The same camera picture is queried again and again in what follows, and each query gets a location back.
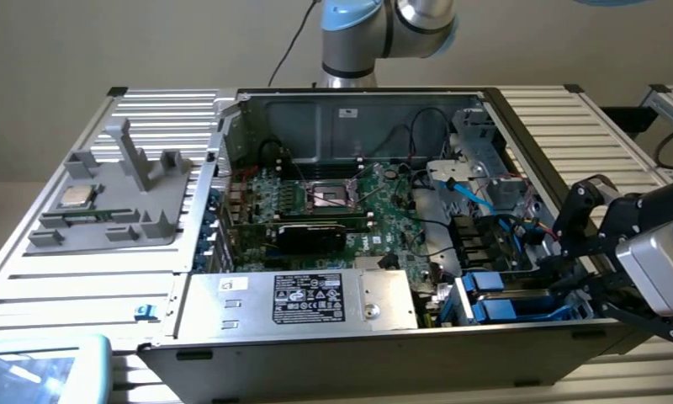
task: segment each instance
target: motherboard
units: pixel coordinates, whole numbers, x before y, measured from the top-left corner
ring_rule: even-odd
[[[237,174],[234,272],[400,268],[416,290],[432,289],[421,223],[409,212],[410,170],[374,162],[348,174],[301,180],[270,167]]]

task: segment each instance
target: tablet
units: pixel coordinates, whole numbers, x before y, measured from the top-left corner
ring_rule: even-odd
[[[101,335],[0,341],[0,404],[102,404],[110,347]]]

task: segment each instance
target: sticker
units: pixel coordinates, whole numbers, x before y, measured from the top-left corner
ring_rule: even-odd
[[[344,322],[341,274],[276,275],[272,319],[277,324]]]
[[[229,292],[232,290],[246,290],[249,278],[240,276],[238,278],[221,278],[220,279],[220,292]]]
[[[338,117],[340,118],[357,118],[358,117],[358,109],[340,108],[338,109]]]

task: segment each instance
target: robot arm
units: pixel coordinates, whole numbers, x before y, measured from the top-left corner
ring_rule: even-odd
[[[600,205],[608,205],[605,217],[589,231]],[[561,254],[545,258],[540,270],[564,270],[585,256],[609,262],[598,274],[576,275],[556,287],[582,290],[602,316],[673,342],[673,183],[628,195],[602,175],[574,183],[553,231]]]
[[[648,0],[576,0],[622,6]],[[325,0],[320,87],[376,87],[376,60],[430,57],[457,32],[453,0]]]

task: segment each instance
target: green circuit board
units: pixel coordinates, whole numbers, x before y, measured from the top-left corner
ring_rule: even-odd
[[[402,199],[408,197],[408,174],[398,174],[397,178],[392,179],[386,179],[384,175],[385,170],[396,169],[396,166],[380,164],[354,179],[352,186],[358,202],[350,208],[309,206],[312,204],[308,201],[304,181],[282,180],[273,170],[260,170],[253,178],[238,186],[242,205],[258,205],[258,211],[252,209],[246,220],[244,210],[240,210],[237,224],[232,226],[236,272],[344,269],[365,265],[376,268],[376,261],[388,253],[393,253],[398,258],[400,268],[406,270],[412,287],[416,290],[432,289],[430,282],[424,280],[424,274],[429,271],[429,260],[417,256],[426,252],[426,248],[418,242],[412,243],[420,235],[421,225],[406,218],[404,210],[393,202],[394,195]],[[320,184],[344,184],[345,179],[325,180]],[[368,219],[365,212],[372,212]],[[277,213],[301,216],[317,213],[320,219],[309,219],[309,224],[345,224],[362,228],[362,231],[350,231],[346,234],[345,248],[340,252],[325,254],[326,256],[285,256],[270,243],[269,237],[278,226],[289,224],[288,221],[274,221]],[[344,213],[361,215],[358,218],[344,218],[344,215],[340,215]]]

